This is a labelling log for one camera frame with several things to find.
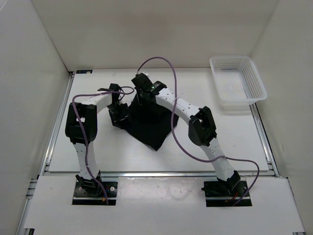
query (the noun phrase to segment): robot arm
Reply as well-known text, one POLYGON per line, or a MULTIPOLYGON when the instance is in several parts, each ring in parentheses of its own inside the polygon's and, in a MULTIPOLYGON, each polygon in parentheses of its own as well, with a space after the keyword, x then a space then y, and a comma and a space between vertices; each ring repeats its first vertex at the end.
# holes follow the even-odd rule
MULTIPOLYGON (((108 91, 120 92, 121 88, 117 84, 111 84, 109 89, 101 88, 97 93, 99 94, 108 91)), ((92 175, 101 182, 100 170, 97 167, 93 149, 93 141, 97 135, 97 114, 107 107, 109 109, 112 124, 123 129, 123 127, 128 125, 129 122, 127 111, 128 106, 127 104, 122 104, 119 102, 119 94, 103 94, 93 96, 81 103, 75 103, 75 105, 87 135, 87 158, 89 169, 92 175)), ((73 143, 77 152, 80 166, 80 174, 76 175, 77 180, 79 181, 81 187, 87 192, 90 194, 97 194, 101 189, 92 179, 87 170, 85 163, 85 141, 72 104, 70 104, 68 108, 65 134, 70 138, 70 141, 73 143)))
MULTIPOLYGON (((166 85, 159 81, 152 84, 143 73, 138 74, 132 82, 135 84, 139 102, 155 102, 169 110, 173 110, 175 96, 166 85)), ((175 114, 188 124, 189 139, 205 152, 209 160, 224 156, 217 140, 215 122, 208 107, 205 106, 201 109, 179 98, 175 114)), ((212 165, 222 188, 225 189, 227 194, 230 194, 240 181, 238 172, 225 158, 217 159, 212 162, 212 165)))

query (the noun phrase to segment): white panel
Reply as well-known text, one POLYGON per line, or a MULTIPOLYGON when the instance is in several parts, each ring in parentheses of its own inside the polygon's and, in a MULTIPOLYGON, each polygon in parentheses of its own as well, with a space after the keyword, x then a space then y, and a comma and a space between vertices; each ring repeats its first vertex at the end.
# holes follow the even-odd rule
POLYGON ((74 177, 41 177, 25 222, 36 235, 291 235, 303 226, 286 179, 261 178, 252 207, 205 207, 201 178, 120 178, 116 206, 71 204, 74 177))
POLYGON ((268 92, 258 107, 269 142, 313 234, 313 1, 280 1, 252 58, 268 92))
POLYGON ((69 70, 178 68, 250 55, 278 0, 32 0, 69 70), (163 68, 153 61, 151 68, 163 68))
MULTIPOLYGON (((92 74, 76 74, 67 105, 76 94, 92 94, 110 83, 134 86, 131 79, 136 70, 95 70, 92 74)), ((161 81, 173 90, 170 69, 147 70, 152 81, 161 81)), ((228 114, 219 106, 219 98, 210 69, 178 69, 178 96, 199 107, 208 106, 217 126, 220 145, 226 156, 256 161, 261 170, 268 170, 266 157, 250 109, 228 114)), ((130 104, 134 94, 125 96, 130 104)), ((50 171, 79 171, 73 144, 65 136, 67 110, 54 148, 50 171)), ((188 126, 180 119, 175 132, 181 144, 195 156, 207 159, 203 151, 188 138, 188 126)), ((98 167, 102 171, 207 171, 211 164, 197 162, 185 155, 169 135, 158 151, 145 146, 125 130, 112 126, 107 109, 98 114, 98 133, 94 141, 98 167)), ((231 162, 236 170, 256 170, 254 164, 231 162)))
POLYGON ((67 81, 67 70, 32 3, 7 0, 0 8, 2 235, 16 230, 67 81))

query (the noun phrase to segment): basket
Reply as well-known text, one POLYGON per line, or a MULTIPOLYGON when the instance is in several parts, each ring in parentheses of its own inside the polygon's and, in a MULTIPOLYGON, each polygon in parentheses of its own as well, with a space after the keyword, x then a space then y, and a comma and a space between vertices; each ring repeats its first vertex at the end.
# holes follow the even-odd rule
POLYGON ((210 65, 223 107, 247 106, 266 99, 259 73, 248 56, 215 56, 210 58, 210 65))

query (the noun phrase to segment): cable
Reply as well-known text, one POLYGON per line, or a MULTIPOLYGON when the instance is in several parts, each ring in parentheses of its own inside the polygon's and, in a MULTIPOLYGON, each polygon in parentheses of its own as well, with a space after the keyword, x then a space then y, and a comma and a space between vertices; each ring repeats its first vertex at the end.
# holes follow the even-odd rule
POLYGON ((107 192, 104 188, 104 186, 102 185, 102 183, 100 183, 93 175, 92 175, 92 172, 90 171, 90 168, 88 166, 88 140, 87 140, 87 135, 86 135, 86 132, 85 132, 85 129, 84 129, 84 125, 82 123, 82 121, 80 120, 80 116, 78 114, 78 111, 77 111, 77 107, 75 105, 75 99, 78 98, 78 97, 88 97, 88 96, 99 96, 99 95, 105 95, 105 94, 123 94, 123 95, 126 95, 126 94, 132 94, 134 93, 134 88, 132 87, 128 87, 128 86, 125 86, 123 88, 130 88, 132 89, 131 92, 129 93, 125 93, 125 92, 103 92, 103 93, 97 93, 97 94, 78 94, 78 95, 75 95, 72 99, 72 105, 73 105, 73 109, 74 109, 74 113, 77 117, 77 120, 78 120, 78 123, 80 125, 80 128, 82 130, 82 133, 83 133, 83 137, 84 137, 84 141, 85 141, 85 146, 86 146, 86 153, 85 153, 85 165, 86 165, 86 169, 90 175, 90 177, 101 187, 102 191, 103 191, 103 194, 104 194, 104 197, 106 199, 106 202, 107 202, 107 205, 109 204, 109 201, 108 201, 108 196, 107 196, 107 192))
POLYGON ((235 206, 237 205, 248 193, 249 191, 252 189, 253 185, 255 184, 255 182, 257 181, 258 177, 259 177, 259 174, 260 174, 260 168, 259 168, 259 165, 255 162, 255 161, 252 161, 252 160, 246 160, 246 159, 236 159, 236 158, 229 158, 229 157, 226 157, 226 156, 218 156, 212 160, 203 160, 203 159, 200 159, 200 158, 197 158, 193 155, 191 155, 190 153, 187 152, 186 149, 183 148, 183 146, 180 144, 180 142, 178 141, 177 137, 176 137, 176 134, 174 132, 174 114, 175 114, 175 109, 176 109, 176 105, 177 105, 177 77, 176 77, 176 72, 175 72, 175 69, 174 69, 174 66, 173 64, 166 58, 164 57, 161 57, 161 56, 155 56, 155 57, 151 57, 150 59, 147 59, 145 62, 143 62, 141 64, 141 66, 138 68, 137 70, 137 74, 139 73, 140 69, 150 60, 154 60, 154 59, 161 59, 161 60, 164 60, 166 61, 169 66, 171 67, 172 71, 173 71, 173 75, 174 75, 174 94, 175 94, 175 100, 174 100, 174 106, 173 106, 173 110, 172 110, 172 115, 171 115, 171 129, 172 129, 172 134, 173 134, 173 137, 174 137, 174 140, 176 142, 176 144, 180 147, 180 149, 186 154, 188 155, 189 157, 191 157, 192 159, 196 160, 196 161, 199 161, 199 162, 202 162, 202 163, 212 163, 220 158, 225 158, 225 159, 228 159, 228 160, 232 160, 232 161, 238 161, 238 162, 249 162, 249 163, 253 163, 256 165, 257 167, 257 174, 253 180, 253 182, 251 183, 250 187, 245 191, 245 193, 232 205, 232 206, 235 206))

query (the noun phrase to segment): black fabric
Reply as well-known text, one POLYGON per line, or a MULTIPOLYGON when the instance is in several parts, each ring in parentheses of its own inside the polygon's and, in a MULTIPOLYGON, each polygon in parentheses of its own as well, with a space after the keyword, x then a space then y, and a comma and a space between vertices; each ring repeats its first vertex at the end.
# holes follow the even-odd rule
MULTIPOLYGON (((158 150, 171 132, 172 112, 154 103, 139 105, 136 97, 128 111, 131 125, 125 130, 140 142, 158 150)), ((177 115, 174 116, 174 127, 177 125, 178 118, 177 115)))

